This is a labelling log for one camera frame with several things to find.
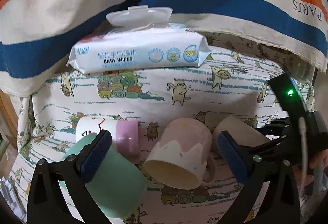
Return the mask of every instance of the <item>white plastic flip lid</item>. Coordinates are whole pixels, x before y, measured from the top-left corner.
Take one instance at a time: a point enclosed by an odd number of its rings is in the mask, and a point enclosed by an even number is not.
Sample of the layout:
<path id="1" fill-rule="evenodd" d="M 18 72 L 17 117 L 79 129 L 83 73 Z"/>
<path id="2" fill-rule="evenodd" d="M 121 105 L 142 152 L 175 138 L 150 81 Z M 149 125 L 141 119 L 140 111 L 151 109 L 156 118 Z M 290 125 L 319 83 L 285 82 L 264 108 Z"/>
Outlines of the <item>white plastic flip lid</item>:
<path id="1" fill-rule="evenodd" d="M 142 5 L 109 13 L 106 19 L 112 26 L 142 27 L 151 23 L 168 22 L 172 12 L 171 8 L 148 8 L 148 5 Z"/>

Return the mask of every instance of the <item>green mug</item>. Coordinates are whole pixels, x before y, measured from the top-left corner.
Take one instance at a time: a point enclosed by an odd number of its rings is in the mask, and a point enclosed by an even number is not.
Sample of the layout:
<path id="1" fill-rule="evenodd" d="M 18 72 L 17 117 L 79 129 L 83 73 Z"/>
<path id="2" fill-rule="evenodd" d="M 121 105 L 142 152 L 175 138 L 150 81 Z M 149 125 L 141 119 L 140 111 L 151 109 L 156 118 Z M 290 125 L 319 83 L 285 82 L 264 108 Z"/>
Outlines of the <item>green mug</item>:
<path id="1" fill-rule="evenodd" d="M 83 137 L 62 160 L 71 154 L 78 155 L 96 136 L 96 133 L 90 133 Z M 135 165 L 111 147 L 94 178 L 85 187 L 106 217 L 125 219 L 139 206 L 147 180 Z"/>

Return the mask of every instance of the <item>blue stripe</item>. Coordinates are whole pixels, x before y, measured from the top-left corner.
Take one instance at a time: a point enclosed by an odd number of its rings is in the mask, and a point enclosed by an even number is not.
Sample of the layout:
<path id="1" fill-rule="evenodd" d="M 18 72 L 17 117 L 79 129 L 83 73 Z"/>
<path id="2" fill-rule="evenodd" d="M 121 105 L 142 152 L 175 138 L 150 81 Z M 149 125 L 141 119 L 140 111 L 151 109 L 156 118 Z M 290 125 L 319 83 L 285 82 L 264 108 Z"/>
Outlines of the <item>blue stripe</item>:
<path id="1" fill-rule="evenodd" d="M 14 78 L 34 77 L 42 73 L 65 57 L 78 40 L 95 30 L 105 20 L 106 14 L 127 9 L 140 1 L 126 0 L 112 6 L 62 35 L 13 45 L 0 42 L 0 71 L 8 72 Z"/>
<path id="2" fill-rule="evenodd" d="M 142 0 L 141 3 L 171 7 L 173 13 L 214 13 L 255 22 L 313 46 L 327 56 L 328 43 L 320 29 L 290 17 L 264 0 Z"/>
<path id="3" fill-rule="evenodd" d="M 13 45 L 0 43 L 0 71 L 6 71 L 15 78 L 38 75 L 67 55 L 76 41 L 105 20 L 106 14 L 137 4 L 171 7 L 173 13 L 213 13 L 248 20 L 302 41 L 327 55 L 328 43 L 321 30 L 290 17 L 263 0 L 126 0 L 63 35 Z"/>

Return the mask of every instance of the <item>blue gripper pad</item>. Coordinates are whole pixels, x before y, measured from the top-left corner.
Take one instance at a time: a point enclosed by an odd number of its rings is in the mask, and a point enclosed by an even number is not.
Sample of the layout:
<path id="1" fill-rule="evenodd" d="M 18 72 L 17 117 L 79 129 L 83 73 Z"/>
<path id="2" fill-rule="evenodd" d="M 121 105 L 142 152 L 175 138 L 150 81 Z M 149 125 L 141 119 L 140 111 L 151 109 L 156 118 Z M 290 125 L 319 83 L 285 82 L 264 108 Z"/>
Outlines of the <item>blue gripper pad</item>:
<path id="1" fill-rule="evenodd" d="M 236 148 L 224 136 L 223 132 L 218 134 L 216 142 L 221 156 L 227 161 L 236 181 L 245 185 L 248 182 L 248 169 Z"/>
<path id="2" fill-rule="evenodd" d="M 111 145 L 112 136 L 110 132 L 105 131 L 98 142 L 96 142 L 94 147 L 91 149 L 89 155 L 87 155 L 81 163 L 80 177 L 84 184 L 92 181 Z"/>

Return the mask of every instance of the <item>white mug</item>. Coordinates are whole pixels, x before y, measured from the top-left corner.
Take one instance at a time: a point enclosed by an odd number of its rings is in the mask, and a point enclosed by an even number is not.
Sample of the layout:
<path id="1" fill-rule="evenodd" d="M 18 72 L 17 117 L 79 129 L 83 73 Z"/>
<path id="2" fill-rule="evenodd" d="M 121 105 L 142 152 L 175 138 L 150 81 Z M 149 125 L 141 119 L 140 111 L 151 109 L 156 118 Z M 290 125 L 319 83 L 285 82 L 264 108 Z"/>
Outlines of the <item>white mug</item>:
<path id="1" fill-rule="evenodd" d="M 200 121 L 180 118 L 170 122 L 145 160 L 145 170 L 157 181 L 191 190 L 209 185 L 215 178 L 215 162 L 210 155 L 212 135 Z M 206 166 L 209 178 L 203 181 Z"/>

